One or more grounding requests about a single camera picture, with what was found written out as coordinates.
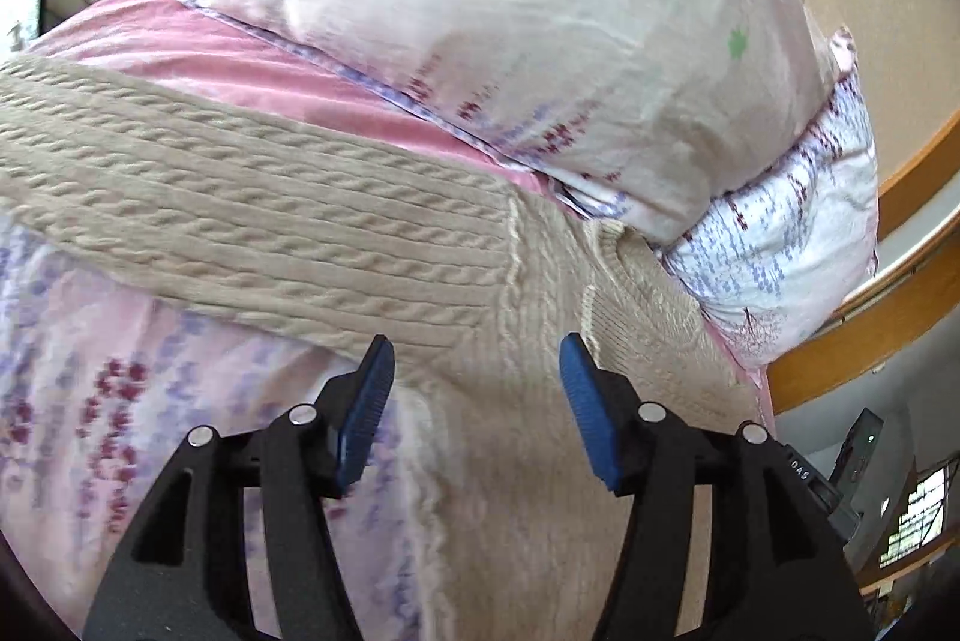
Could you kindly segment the computer monitor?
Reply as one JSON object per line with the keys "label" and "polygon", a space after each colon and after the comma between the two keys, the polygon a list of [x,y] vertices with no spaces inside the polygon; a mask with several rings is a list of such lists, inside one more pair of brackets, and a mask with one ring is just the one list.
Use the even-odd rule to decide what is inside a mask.
{"label": "computer monitor", "polygon": [[950,467],[939,467],[908,495],[907,509],[898,517],[895,529],[887,537],[887,547],[878,559],[880,568],[898,563],[942,534],[951,475]]}

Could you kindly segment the white floral lower pillow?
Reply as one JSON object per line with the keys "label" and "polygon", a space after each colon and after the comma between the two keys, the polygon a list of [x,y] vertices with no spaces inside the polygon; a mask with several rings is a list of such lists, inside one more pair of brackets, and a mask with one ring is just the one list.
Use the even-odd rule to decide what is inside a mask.
{"label": "white floral lower pillow", "polygon": [[838,82],[796,145],[661,253],[747,371],[811,337],[877,264],[877,152],[853,33],[836,30],[830,51]]}

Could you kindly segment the wooden bed frame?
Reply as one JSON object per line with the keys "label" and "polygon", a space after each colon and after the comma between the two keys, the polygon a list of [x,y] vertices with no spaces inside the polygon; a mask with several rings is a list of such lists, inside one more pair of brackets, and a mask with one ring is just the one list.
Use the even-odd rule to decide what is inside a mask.
{"label": "wooden bed frame", "polygon": [[[950,118],[880,187],[878,237],[892,241],[958,175],[958,119]],[[814,337],[768,371],[777,414],[859,378],[908,347],[958,304],[958,210],[846,299]]]}

